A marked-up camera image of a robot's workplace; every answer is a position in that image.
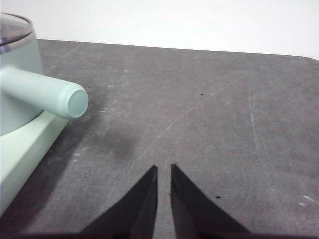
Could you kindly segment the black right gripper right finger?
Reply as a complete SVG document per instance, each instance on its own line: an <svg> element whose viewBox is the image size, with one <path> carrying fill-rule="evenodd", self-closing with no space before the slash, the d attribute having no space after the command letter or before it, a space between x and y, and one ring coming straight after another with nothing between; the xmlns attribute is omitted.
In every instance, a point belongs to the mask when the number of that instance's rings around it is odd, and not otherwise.
<svg viewBox="0 0 319 239"><path fill-rule="evenodd" d="M250 232L171 165L171 210L178 239L239 239Z"/></svg>

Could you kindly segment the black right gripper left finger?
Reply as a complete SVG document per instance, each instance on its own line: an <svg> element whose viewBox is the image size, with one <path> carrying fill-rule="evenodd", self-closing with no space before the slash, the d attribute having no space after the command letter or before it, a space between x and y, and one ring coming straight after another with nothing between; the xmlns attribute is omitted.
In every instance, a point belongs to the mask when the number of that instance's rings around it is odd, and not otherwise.
<svg viewBox="0 0 319 239"><path fill-rule="evenodd" d="M158 207L158 167L153 165L111 208L81 233L93 239L151 239Z"/></svg>

